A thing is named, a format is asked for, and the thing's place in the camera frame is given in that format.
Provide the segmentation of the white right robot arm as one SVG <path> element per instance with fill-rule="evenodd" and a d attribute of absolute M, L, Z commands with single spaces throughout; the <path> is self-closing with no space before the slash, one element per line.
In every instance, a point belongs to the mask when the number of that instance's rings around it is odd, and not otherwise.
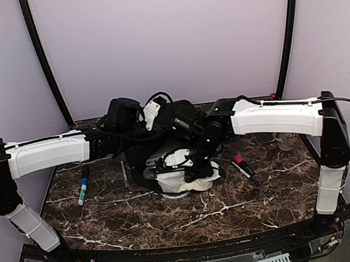
<path fill-rule="evenodd" d="M 338 199 L 346 181 L 350 162 L 347 124 L 337 98 L 324 91 L 317 98 L 263 101 L 244 95 L 216 101 L 202 120 L 196 140 L 185 157 L 186 174 L 191 179 L 209 177 L 213 157 L 220 145 L 232 136 L 253 133 L 293 133 L 320 138 L 320 174 L 313 219 L 308 230 L 322 237 L 332 227 Z"/>

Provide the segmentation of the grey notebook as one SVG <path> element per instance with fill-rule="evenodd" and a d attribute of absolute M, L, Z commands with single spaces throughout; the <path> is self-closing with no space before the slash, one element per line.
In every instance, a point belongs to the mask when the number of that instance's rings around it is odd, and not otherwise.
<path fill-rule="evenodd" d="M 175 139 L 165 140 L 165 142 L 161 143 L 161 145 L 156 148 L 154 153 L 151 154 L 149 158 L 147 158 L 146 163 L 151 164 L 151 162 L 158 161 L 166 153 L 180 147 L 181 144 L 182 143 L 179 140 L 175 140 Z"/>

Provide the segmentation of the white pouch bag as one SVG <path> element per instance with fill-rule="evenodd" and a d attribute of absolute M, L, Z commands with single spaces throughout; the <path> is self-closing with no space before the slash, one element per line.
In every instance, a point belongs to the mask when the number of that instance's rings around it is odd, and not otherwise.
<path fill-rule="evenodd" d="M 157 182 L 164 193 L 204 192 L 213 187 L 213 182 L 226 176 L 226 172 L 216 162 L 211 161 L 213 175 L 187 182 L 185 170 L 157 175 Z"/>

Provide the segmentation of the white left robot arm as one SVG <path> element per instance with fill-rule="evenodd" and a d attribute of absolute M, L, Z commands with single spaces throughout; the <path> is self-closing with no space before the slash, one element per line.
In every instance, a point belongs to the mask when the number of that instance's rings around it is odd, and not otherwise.
<path fill-rule="evenodd" d="M 0 139 L 0 216 L 32 239 L 53 262 L 77 262 L 58 230 L 20 195 L 16 180 L 63 164 L 116 157 L 135 145 L 156 141 L 167 129 L 155 129 L 154 121 L 171 104 L 172 98 L 164 92 L 152 95 L 145 106 L 133 99 L 116 98 L 91 129 L 20 143 Z"/>

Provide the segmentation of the black student bag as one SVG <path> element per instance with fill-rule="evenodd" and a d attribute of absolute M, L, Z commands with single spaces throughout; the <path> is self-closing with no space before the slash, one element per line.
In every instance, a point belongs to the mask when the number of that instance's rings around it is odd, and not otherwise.
<path fill-rule="evenodd" d="M 212 145 L 213 156 L 216 150 L 219 148 L 219 144 L 216 141 L 216 137 L 211 134 L 215 131 L 214 126 L 209 126 L 204 121 L 205 115 L 203 112 L 197 110 L 190 102 L 183 100 L 173 102 L 171 106 L 168 106 L 162 112 L 162 115 L 157 118 L 155 123 L 156 128 L 167 128 L 166 139 L 175 139 L 181 141 L 181 146 L 171 150 L 166 154 L 175 152 L 179 149 L 191 149 L 197 145 L 203 143 L 209 143 Z M 173 171 L 185 170 L 185 166 L 178 167 L 177 169 L 171 167 L 146 169 L 146 160 L 151 156 L 151 153 L 141 153 L 125 156 L 126 162 L 131 167 L 131 176 L 135 184 L 140 187 L 150 188 L 157 193 L 163 193 L 161 187 L 157 182 L 157 175 L 162 173 L 171 173 Z M 191 182 L 190 176 L 187 175 L 187 182 Z"/>

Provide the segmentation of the dog picture book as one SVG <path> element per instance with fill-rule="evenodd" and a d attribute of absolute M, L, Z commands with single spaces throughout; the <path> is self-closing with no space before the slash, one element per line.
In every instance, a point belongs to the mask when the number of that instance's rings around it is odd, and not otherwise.
<path fill-rule="evenodd" d="M 146 167 L 146 169 L 162 168 L 163 167 L 163 160 L 159 159 L 156 161 L 147 162 L 145 167 Z"/>

